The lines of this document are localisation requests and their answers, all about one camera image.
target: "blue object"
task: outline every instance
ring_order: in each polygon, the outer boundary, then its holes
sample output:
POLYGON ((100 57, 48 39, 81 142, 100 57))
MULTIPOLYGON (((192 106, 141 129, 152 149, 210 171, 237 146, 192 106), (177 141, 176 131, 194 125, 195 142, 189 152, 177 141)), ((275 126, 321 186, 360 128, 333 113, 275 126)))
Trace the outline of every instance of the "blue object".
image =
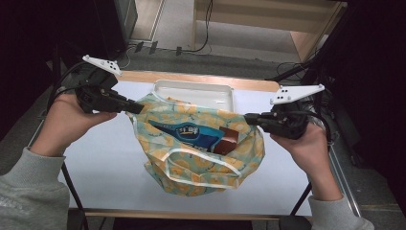
POLYGON ((193 123, 165 124, 152 120, 149 123, 187 145, 210 152, 224 136, 222 130, 193 123))

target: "table surface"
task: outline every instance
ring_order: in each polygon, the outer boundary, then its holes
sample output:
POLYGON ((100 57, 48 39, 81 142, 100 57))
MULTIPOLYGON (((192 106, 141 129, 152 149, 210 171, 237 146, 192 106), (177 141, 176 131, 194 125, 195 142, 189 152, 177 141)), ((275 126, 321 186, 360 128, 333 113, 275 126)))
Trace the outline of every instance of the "table surface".
MULTIPOLYGON (((278 84, 156 72, 124 72, 113 89, 139 100, 157 80, 228 84, 234 88, 235 112, 269 111, 278 84)), ((123 113, 91 128, 66 151, 66 165, 87 216, 165 219, 270 219, 289 215, 308 181, 289 153, 264 133, 266 155, 258 170, 236 190, 187 197, 165 193, 147 173, 132 124, 123 113)), ((70 207, 76 207, 71 197, 70 207)), ((308 203, 298 215, 311 216, 308 203)))

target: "gray sweater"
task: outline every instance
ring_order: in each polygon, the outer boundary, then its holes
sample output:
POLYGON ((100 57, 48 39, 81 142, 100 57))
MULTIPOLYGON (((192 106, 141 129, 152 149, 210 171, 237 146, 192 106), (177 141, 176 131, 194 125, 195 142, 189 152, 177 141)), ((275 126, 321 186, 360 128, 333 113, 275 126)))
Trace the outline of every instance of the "gray sweater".
MULTIPOLYGON (((24 148, 12 170, 0 176, 0 229, 66 229, 69 190, 57 181, 65 157, 44 157, 24 148)), ((347 199, 309 199, 313 228, 370 230, 357 218, 347 199)))

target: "yellow patterned bag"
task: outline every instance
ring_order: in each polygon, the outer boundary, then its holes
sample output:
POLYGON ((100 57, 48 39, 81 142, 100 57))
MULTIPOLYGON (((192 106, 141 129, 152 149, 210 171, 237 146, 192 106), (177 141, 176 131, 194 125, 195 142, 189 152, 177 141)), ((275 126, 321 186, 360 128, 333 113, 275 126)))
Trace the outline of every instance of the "yellow patterned bag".
POLYGON ((145 106, 141 113, 126 114, 149 159, 147 171, 167 193, 201 196, 236 189, 264 157, 261 132, 247 125, 240 114, 163 99, 153 93, 137 103, 145 106), (212 152, 220 127, 237 131, 237 146, 225 155, 212 152), (202 143, 212 145, 202 148, 186 143, 179 130, 190 140, 205 137, 202 143))

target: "bag handle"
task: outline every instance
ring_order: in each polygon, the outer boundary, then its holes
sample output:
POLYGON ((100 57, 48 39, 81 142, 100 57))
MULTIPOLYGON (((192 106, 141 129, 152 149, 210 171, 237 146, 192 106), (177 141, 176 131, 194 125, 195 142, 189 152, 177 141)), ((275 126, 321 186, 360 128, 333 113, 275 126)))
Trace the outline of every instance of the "bag handle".
MULTIPOLYGON (((229 163, 224 162, 224 161, 220 161, 219 159, 215 159, 215 158, 213 158, 213 157, 211 157, 209 155, 202 154, 199 151, 194 151, 194 150, 191 150, 191 149, 171 149, 167 154, 165 154, 161 158, 161 160, 165 162, 168 159, 168 161, 170 161, 170 163, 173 164, 173 162, 169 159, 169 157, 175 152, 185 152, 185 153, 189 153, 189 154, 201 157, 201 158, 203 158, 205 160, 208 160, 210 162, 214 162, 216 164, 222 165, 222 166, 232 170, 238 176, 238 179, 240 179, 242 177, 241 172, 238 169, 236 169, 234 166, 230 165, 229 163)), ((219 184, 211 184, 211 183, 198 183, 198 182, 196 183, 196 182, 191 182, 189 180, 174 178, 174 177, 172 177, 170 175, 170 170, 169 170, 169 164, 168 163, 165 166, 165 174, 167 175, 167 177, 169 179, 171 179, 173 181, 184 183, 184 184, 196 185, 196 186, 205 186, 205 187, 218 188, 218 189, 236 189, 239 186, 238 179, 235 180, 234 185, 219 185, 219 184)))

